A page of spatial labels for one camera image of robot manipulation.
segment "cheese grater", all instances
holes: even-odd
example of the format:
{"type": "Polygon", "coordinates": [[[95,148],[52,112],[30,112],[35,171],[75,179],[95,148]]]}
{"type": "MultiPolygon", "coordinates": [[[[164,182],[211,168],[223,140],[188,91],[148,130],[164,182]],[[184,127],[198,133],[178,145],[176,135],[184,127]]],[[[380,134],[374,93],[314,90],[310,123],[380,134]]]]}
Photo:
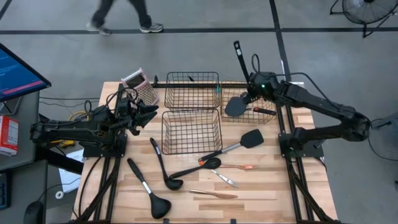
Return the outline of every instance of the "cheese grater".
{"type": "MultiPolygon", "coordinates": [[[[146,105],[156,105],[159,101],[157,92],[152,88],[142,68],[139,68],[126,78],[122,78],[122,83],[125,88],[129,87],[137,90],[138,99],[142,99],[146,105]]],[[[132,97],[136,97],[135,91],[129,89],[126,91],[128,91],[132,97]]]]}

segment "table leg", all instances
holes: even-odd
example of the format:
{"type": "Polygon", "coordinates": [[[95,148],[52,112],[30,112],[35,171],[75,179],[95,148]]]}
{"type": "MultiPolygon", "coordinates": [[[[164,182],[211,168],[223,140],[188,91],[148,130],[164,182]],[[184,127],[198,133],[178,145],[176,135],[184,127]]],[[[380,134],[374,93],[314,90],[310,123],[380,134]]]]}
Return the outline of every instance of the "table leg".
{"type": "Polygon", "coordinates": [[[49,149],[37,146],[36,160],[45,159],[50,165],[65,169],[66,171],[81,174],[84,163],[68,158],[49,149]]]}

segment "wooden table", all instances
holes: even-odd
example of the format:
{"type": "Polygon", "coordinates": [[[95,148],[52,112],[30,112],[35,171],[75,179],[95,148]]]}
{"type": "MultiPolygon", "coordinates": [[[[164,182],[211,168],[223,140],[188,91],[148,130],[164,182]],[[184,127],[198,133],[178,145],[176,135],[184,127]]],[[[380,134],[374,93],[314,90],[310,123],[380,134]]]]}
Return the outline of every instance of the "wooden table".
{"type": "MultiPolygon", "coordinates": [[[[117,91],[118,82],[104,83],[100,105],[106,97],[117,91]]],[[[164,218],[171,223],[229,223],[232,218],[238,223],[295,223],[292,196],[290,193],[289,178],[285,159],[280,155],[277,135],[280,133],[277,120],[267,124],[244,124],[221,122],[224,147],[236,143],[242,134],[252,129],[260,129],[264,136],[264,144],[246,149],[240,147],[219,158],[225,164],[254,164],[260,168],[256,170],[238,170],[219,168],[218,171],[239,184],[236,189],[210,170],[199,170],[181,177],[183,187],[178,191],[169,190],[162,178],[162,173],[154,148],[149,138],[154,138],[161,146],[162,113],[164,107],[164,89],[156,89],[159,96],[157,116],[143,129],[139,136],[133,136],[129,131],[126,155],[121,161],[118,177],[118,187],[114,201],[112,223],[161,223],[163,219],[154,220],[150,214],[150,201],[142,184],[137,180],[127,164],[126,159],[131,157],[137,163],[152,191],[161,198],[170,200],[171,211],[164,218]],[[214,191],[226,194],[235,194],[236,199],[222,200],[209,195],[191,194],[189,189],[214,191]]],[[[294,108],[294,122],[298,127],[313,128],[313,119],[310,110],[294,108]]],[[[284,112],[286,127],[287,117],[284,112]]],[[[198,165],[198,158],[203,154],[163,155],[168,175],[198,165]]],[[[85,161],[80,188],[75,202],[78,208],[80,190],[87,173],[96,158],[85,161]]],[[[102,166],[101,159],[94,168],[83,194],[83,208],[86,208],[98,191],[102,166]]],[[[319,206],[332,218],[337,218],[335,206],[330,192],[325,168],[319,161],[312,158],[303,158],[308,188],[319,206]]],[[[300,195],[303,219],[306,219],[303,198],[300,195]]],[[[101,217],[105,217],[108,196],[105,195],[101,217]]]]}

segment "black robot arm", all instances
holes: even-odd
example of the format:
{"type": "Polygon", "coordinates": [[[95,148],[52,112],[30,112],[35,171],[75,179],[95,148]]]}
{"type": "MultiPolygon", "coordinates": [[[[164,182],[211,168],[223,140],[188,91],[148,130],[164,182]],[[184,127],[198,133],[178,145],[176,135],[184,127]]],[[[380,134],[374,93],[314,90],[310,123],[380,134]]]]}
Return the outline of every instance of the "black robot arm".
{"type": "Polygon", "coordinates": [[[278,82],[277,76],[263,72],[250,74],[248,94],[243,102],[247,104],[263,98],[281,106],[308,108],[341,121],[339,125],[324,128],[295,128],[290,136],[291,147],[300,150],[299,144],[312,140],[343,138],[347,141],[363,141],[368,138],[370,122],[353,107],[314,96],[293,83],[284,80],[278,82]]]}
{"type": "Polygon", "coordinates": [[[118,147],[120,132],[127,128],[133,135],[139,135],[137,127],[145,127],[158,109],[130,98],[121,98],[116,107],[117,114],[113,114],[106,105],[99,106],[87,113],[88,121],[40,121],[31,126],[30,139],[42,147],[56,140],[74,140],[85,148],[112,150],[118,147]]]}

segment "person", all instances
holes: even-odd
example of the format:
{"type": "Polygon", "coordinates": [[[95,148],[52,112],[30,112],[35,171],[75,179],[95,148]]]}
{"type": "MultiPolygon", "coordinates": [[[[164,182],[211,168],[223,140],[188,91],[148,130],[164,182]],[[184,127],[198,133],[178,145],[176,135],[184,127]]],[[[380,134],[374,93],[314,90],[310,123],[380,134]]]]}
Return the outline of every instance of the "person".
{"type": "MultiPolygon", "coordinates": [[[[94,13],[91,21],[87,23],[88,31],[99,31],[103,35],[111,35],[112,32],[104,26],[105,17],[111,9],[115,0],[101,0],[99,8],[94,13]]],[[[142,33],[161,32],[163,25],[152,22],[150,15],[147,13],[147,6],[145,0],[128,0],[136,9],[138,13],[140,30],[142,33]]]]}

